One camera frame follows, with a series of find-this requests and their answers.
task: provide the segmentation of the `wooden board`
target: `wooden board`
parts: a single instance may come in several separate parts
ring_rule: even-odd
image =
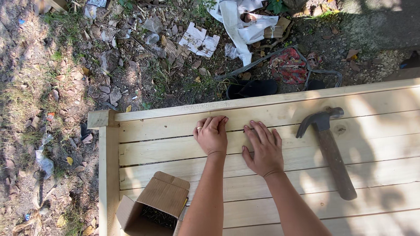
[[[331,120],[330,124],[337,141],[415,134],[420,133],[420,110]],[[308,128],[303,138],[297,139],[295,136],[298,127],[299,125],[276,127],[282,137],[284,149],[318,145],[312,127]],[[241,153],[242,145],[252,151],[252,145],[243,131],[228,132],[227,136],[228,154]],[[119,145],[120,165],[204,156],[205,153],[192,136]]]
[[[118,128],[99,128],[99,226],[100,235],[118,236],[120,224],[115,216],[118,194]]]
[[[134,142],[191,135],[197,121],[209,116],[226,115],[226,130],[241,130],[250,120],[262,121],[267,127],[301,123],[308,115],[327,107],[341,107],[343,118],[377,115],[420,109],[420,87],[334,98],[304,100],[252,108],[220,110],[120,122],[120,142]]]
[[[420,210],[322,220],[335,236],[420,235]],[[284,236],[281,224],[223,229],[223,236]]]
[[[353,186],[356,189],[420,181],[420,157],[346,165]],[[336,185],[329,167],[286,172],[299,194],[336,191]],[[198,181],[190,182],[189,205],[194,197]],[[134,201],[142,189],[120,191],[120,199],[126,195]],[[223,179],[223,201],[269,198],[265,180],[258,175],[238,176]]]
[[[396,90],[419,87],[420,78],[407,79],[400,81],[381,82],[374,84],[362,84],[355,86],[321,89],[315,91],[304,91],[287,94],[276,94],[263,97],[250,97],[237,100],[227,100],[220,102],[210,102],[202,104],[187,105],[173,108],[161,108],[153,110],[143,110],[129,113],[116,114],[115,121],[133,121],[149,118],[158,118],[173,115],[185,115],[215,110],[229,110],[237,108],[255,107],[262,105],[296,102],[302,100],[311,100],[325,97],[339,97],[352,94],[362,94],[369,92],[380,92],[386,90]]]
[[[376,214],[420,208],[420,182],[356,189],[346,201],[338,192],[304,194],[302,198],[320,218]],[[223,228],[279,223],[272,198],[224,203]]]
[[[392,136],[379,139],[339,141],[345,164],[392,160],[420,156],[420,134]],[[319,147],[300,147],[283,150],[284,170],[302,170],[326,167]],[[152,165],[120,168],[120,189],[142,188],[156,171],[162,171],[186,181],[200,180],[206,157]],[[255,174],[250,170],[241,154],[226,157],[224,178]]]

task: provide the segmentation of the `claw hammer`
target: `claw hammer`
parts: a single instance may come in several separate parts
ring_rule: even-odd
[[[302,138],[308,126],[312,124],[319,139],[322,156],[330,166],[341,198],[344,200],[353,200],[357,198],[357,193],[330,130],[330,118],[340,118],[343,115],[344,110],[339,107],[309,115],[300,124],[296,138]]]

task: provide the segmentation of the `wooden handle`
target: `wooden handle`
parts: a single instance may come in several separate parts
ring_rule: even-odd
[[[357,198],[356,190],[347,173],[346,166],[340,154],[331,130],[323,130],[318,133],[322,156],[328,162],[331,172],[336,182],[338,192],[342,199],[353,200]]]

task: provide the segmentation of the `hammer head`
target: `hammer head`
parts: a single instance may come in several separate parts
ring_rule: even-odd
[[[302,138],[310,124],[313,124],[317,131],[327,130],[330,128],[330,118],[340,118],[342,116],[344,116],[344,110],[339,107],[309,115],[300,124],[296,138]]]

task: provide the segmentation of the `open cardboard box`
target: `open cardboard box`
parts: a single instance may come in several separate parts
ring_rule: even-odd
[[[156,172],[136,201],[123,196],[116,213],[121,228],[130,236],[176,235],[181,226],[180,216],[186,203],[188,191],[188,181],[160,171]],[[140,216],[144,205],[161,210],[178,219],[175,230]]]

